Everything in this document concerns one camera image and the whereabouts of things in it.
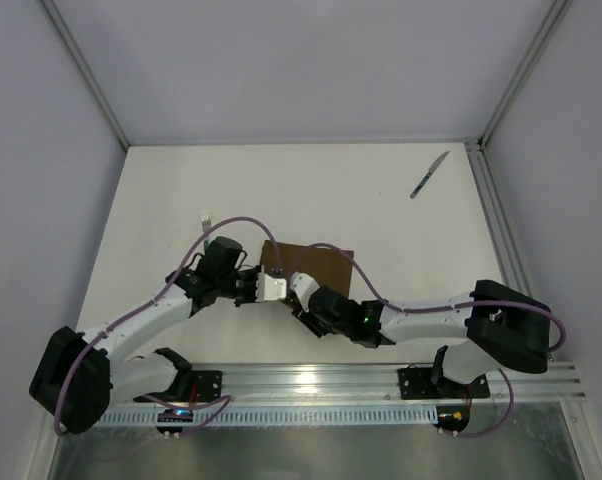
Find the robotic arm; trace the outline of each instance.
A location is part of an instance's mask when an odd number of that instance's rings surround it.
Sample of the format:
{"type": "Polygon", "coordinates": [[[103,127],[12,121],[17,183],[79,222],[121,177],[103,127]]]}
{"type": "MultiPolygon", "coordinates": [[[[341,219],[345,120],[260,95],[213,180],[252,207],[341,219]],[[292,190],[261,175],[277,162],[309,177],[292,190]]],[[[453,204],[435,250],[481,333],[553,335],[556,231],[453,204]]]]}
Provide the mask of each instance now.
{"type": "MultiPolygon", "coordinates": [[[[121,324],[85,355],[69,384],[61,411],[68,431],[79,434],[94,425],[109,405],[155,393],[162,400],[187,398],[195,383],[190,362],[168,348],[135,361],[126,361],[138,347],[164,329],[183,322],[218,298],[235,305],[286,298],[287,282],[257,266],[244,269],[245,254],[234,240],[217,237],[192,270],[184,268],[154,306],[121,324]]],[[[477,282],[471,293],[442,302],[397,304],[380,301],[360,304],[319,286],[312,277],[295,273],[290,296],[300,307],[293,313],[316,336],[341,334],[365,347],[415,338],[463,338],[459,345],[442,347],[436,354],[432,383],[443,397],[457,398],[464,385],[500,367],[528,373],[547,370],[549,320],[518,309],[474,307],[420,315],[397,313],[396,307],[459,305],[474,300],[509,300],[549,309],[524,295],[488,280],[477,282]]],[[[70,366],[87,345],[106,331],[109,323],[74,332],[63,327],[53,334],[30,386],[30,395],[54,413],[70,366]]]]}

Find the brown cloth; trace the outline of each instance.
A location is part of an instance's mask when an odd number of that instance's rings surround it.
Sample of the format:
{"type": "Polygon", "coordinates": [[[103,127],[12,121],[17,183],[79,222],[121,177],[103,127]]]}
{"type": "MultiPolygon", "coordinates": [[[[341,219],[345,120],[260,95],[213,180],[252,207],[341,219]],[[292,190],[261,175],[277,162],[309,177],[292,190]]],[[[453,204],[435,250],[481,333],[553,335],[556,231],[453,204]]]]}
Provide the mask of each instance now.
{"type": "MultiPolygon", "coordinates": [[[[292,272],[290,267],[294,258],[305,247],[290,243],[279,243],[281,250],[281,261],[283,262],[283,274],[287,278],[292,272]]],[[[354,252],[346,250],[346,253],[354,258],[354,252]]],[[[267,240],[261,249],[261,265],[269,272],[276,268],[276,255],[272,242],[267,240]]],[[[339,292],[346,298],[350,294],[350,281],[352,280],[352,264],[334,250],[314,248],[307,251],[297,264],[296,270],[312,276],[319,285],[327,285],[332,290],[339,292]]]]}

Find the tabletop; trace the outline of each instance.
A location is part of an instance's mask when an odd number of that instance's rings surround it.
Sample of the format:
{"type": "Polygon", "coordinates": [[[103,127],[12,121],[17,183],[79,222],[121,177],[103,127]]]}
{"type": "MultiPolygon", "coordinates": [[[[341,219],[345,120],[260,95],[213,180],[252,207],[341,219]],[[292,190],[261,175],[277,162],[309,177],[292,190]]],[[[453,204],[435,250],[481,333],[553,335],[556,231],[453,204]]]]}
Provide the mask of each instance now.
{"type": "MultiPolygon", "coordinates": [[[[353,250],[381,294],[397,301],[445,299],[479,279],[501,281],[462,143],[133,147],[78,330],[111,321],[157,292],[201,234],[202,209],[213,223],[255,217],[281,242],[353,250]]],[[[218,233],[243,245],[246,263],[258,263],[265,236],[257,227],[233,224],[218,233]]],[[[356,272],[350,297],[372,299],[356,272]]],[[[282,304],[235,308],[220,299],[138,354],[170,347],[193,363],[409,363],[431,362],[445,343],[366,349],[335,335],[316,338],[282,304]]]]}

